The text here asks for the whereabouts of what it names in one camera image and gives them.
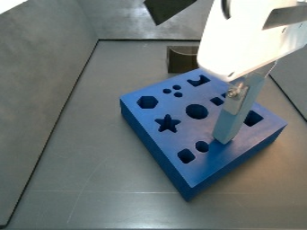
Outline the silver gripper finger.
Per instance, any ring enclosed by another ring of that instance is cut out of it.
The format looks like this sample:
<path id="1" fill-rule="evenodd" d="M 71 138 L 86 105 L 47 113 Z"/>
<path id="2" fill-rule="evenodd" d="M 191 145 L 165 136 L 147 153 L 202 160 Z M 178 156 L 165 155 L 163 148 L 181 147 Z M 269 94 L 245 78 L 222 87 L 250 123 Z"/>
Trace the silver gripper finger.
<path id="1" fill-rule="evenodd" d="M 230 83 L 230 89 L 226 93 L 227 97 L 234 100 L 242 99 L 246 96 L 247 91 L 254 86 L 258 86 L 266 79 L 277 63 L 277 61 L 269 63 Z"/>

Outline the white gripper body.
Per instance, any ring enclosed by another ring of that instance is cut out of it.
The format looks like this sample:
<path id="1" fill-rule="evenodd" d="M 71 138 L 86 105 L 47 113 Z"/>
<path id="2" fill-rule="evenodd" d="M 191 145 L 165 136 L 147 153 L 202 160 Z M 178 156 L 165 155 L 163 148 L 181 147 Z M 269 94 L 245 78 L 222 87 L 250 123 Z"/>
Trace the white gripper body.
<path id="1" fill-rule="evenodd" d="M 225 82 L 307 45 L 307 0 L 214 0 L 199 67 Z"/>

